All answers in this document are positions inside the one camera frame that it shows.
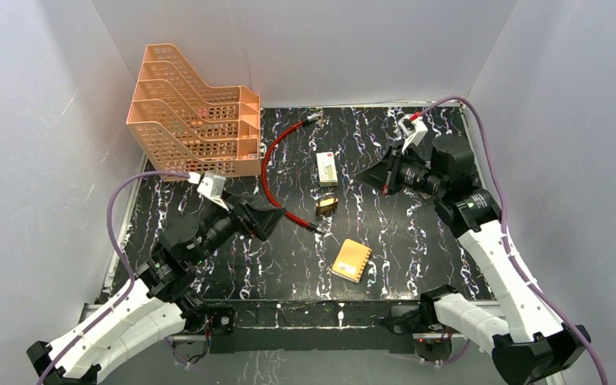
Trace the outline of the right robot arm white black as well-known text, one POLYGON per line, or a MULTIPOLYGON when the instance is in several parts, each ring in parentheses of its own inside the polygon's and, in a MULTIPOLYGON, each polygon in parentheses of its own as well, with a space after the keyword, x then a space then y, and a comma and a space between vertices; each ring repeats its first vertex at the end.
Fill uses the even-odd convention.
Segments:
POLYGON ((570 368, 590 336, 584 326, 563 321, 534 293, 534 278, 514 266, 517 250, 502 228, 501 209, 473 176, 468 142, 441 136, 429 160, 415 145, 398 144, 355 178, 385 195, 409 188, 432 197, 439 219, 478 265, 504 316, 490 314, 445 285, 421 294, 417 322, 431 332, 446 326, 459 331, 491 355, 507 384, 530 384, 570 368))

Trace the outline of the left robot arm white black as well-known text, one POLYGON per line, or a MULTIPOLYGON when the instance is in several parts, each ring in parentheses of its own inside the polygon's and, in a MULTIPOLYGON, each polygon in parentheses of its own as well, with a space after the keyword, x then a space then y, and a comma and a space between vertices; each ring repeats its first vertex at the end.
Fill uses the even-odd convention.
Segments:
POLYGON ((192 287, 198 268, 231 237, 267 240, 286 209, 230 194, 203 208, 201 215, 173 217, 114 297, 65 335, 27 349, 38 383, 98 384, 153 343, 181 331, 197 334, 215 321, 192 287))

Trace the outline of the brass padlock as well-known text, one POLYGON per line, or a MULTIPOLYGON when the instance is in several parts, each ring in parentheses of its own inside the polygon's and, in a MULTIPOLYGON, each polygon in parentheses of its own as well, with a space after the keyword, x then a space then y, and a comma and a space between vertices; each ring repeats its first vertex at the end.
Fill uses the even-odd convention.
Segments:
POLYGON ((333 193, 325 194, 320 197, 315 206, 316 216, 325 216, 334 212, 338 207, 338 198, 333 193))

